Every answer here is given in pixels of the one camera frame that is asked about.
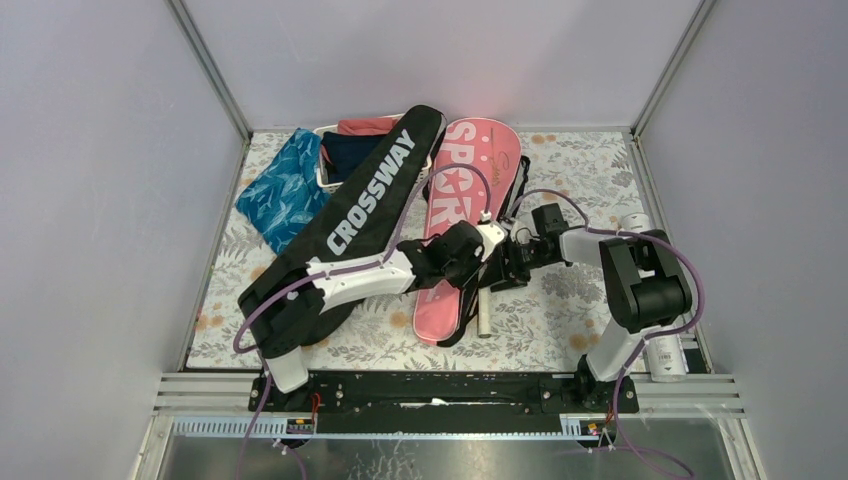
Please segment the pink racket white grip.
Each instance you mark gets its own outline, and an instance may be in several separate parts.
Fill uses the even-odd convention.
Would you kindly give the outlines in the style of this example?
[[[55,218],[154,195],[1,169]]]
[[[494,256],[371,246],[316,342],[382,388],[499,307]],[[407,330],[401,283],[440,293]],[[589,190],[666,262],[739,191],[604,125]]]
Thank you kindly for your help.
[[[481,339],[490,338],[492,335],[490,303],[490,289],[479,289],[477,298],[477,336]]]

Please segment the pink racket bag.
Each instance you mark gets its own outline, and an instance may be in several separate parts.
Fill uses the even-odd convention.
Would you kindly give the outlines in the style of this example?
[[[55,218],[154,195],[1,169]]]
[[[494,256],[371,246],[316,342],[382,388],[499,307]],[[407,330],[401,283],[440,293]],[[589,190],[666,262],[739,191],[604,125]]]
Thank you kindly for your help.
[[[442,234],[460,220],[475,224],[486,200],[499,217],[509,202],[515,180],[526,171],[521,166],[518,134],[505,123],[487,118],[465,118],[450,123],[433,167],[452,168],[434,176],[429,185],[424,236]],[[456,164],[468,164],[485,176],[480,179]],[[420,291],[415,301],[413,330],[422,342],[449,348],[464,336],[476,316],[479,280],[462,288],[447,282]]]

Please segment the black Crossway racket bag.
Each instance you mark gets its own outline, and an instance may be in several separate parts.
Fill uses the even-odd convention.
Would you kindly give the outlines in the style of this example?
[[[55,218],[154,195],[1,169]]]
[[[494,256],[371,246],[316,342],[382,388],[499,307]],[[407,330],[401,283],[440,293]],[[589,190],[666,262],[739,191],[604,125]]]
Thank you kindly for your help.
[[[250,315],[304,277],[309,260],[350,260],[386,249],[419,174],[445,135],[439,110],[416,105],[377,144],[322,209],[238,299]]]

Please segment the white shuttlecock tube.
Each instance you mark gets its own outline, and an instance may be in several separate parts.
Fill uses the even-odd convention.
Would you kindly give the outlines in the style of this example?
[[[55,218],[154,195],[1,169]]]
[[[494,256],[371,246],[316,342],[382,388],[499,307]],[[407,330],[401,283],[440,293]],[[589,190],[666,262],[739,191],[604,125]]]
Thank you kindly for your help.
[[[623,230],[644,232],[652,229],[647,214],[638,212],[623,216],[619,225]],[[642,283],[637,287],[637,299],[647,300],[649,314],[667,313],[668,307],[661,307],[670,282],[665,279],[653,280],[656,272],[639,272]],[[657,337],[646,342],[644,353],[646,364],[654,382],[672,383],[683,381],[688,373],[681,340],[677,334]]]

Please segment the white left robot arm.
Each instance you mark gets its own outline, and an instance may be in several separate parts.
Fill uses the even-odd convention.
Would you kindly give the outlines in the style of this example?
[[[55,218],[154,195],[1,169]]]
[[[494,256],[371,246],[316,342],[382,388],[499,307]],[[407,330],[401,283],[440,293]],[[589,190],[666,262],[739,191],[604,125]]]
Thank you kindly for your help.
[[[321,315],[375,295],[427,290],[443,282],[461,288],[505,239],[505,230],[495,221],[477,225],[461,221],[443,234],[401,241],[384,253],[342,262],[308,262],[301,278],[272,294],[245,322],[247,328],[263,323],[254,339],[274,382],[272,398],[288,411],[309,401],[302,346]]]

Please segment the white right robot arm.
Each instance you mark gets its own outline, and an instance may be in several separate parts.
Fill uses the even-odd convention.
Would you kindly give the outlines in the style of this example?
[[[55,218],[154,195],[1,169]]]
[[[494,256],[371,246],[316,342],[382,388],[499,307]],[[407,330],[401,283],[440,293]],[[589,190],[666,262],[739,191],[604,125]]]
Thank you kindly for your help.
[[[645,336],[671,325],[690,311],[692,291],[666,233],[647,215],[623,218],[623,231],[599,233],[571,226],[555,203],[531,212],[534,229],[520,238],[516,227],[490,258],[480,285],[491,291],[523,287],[531,273],[554,264],[585,264],[601,269],[612,320],[600,341],[580,361],[573,386],[575,402],[597,412],[613,398],[613,382]]]

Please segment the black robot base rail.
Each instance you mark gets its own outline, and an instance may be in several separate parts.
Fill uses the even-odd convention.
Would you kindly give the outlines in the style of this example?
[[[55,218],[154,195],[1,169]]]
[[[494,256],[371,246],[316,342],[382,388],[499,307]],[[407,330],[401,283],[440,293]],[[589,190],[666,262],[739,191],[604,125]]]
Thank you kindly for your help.
[[[321,434],[548,434],[562,415],[639,411],[633,381],[583,373],[317,370],[306,384],[267,397],[251,385],[251,412],[303,413]]]

